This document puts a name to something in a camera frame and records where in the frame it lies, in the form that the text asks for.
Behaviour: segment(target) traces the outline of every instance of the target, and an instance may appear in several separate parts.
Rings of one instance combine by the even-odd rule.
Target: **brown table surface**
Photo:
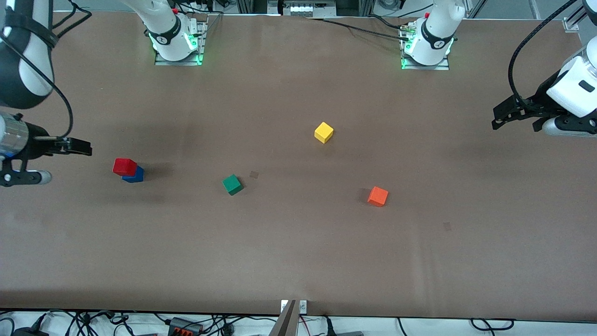
[[[394,40],[225,17],[189,68],[153,66],[135,14],[95,13],[53,53],[94,155],[33,161],[52,183],[1,191],[0,306],[597,319],[595,142],[491,129],[536,25],[465,21],[450,71],[407,71]],[[516,64],[521,93],[579,46],[549,24]],[[25,116],[66,127],[55,94]],[[383,208],[364,202],[375,185]]]

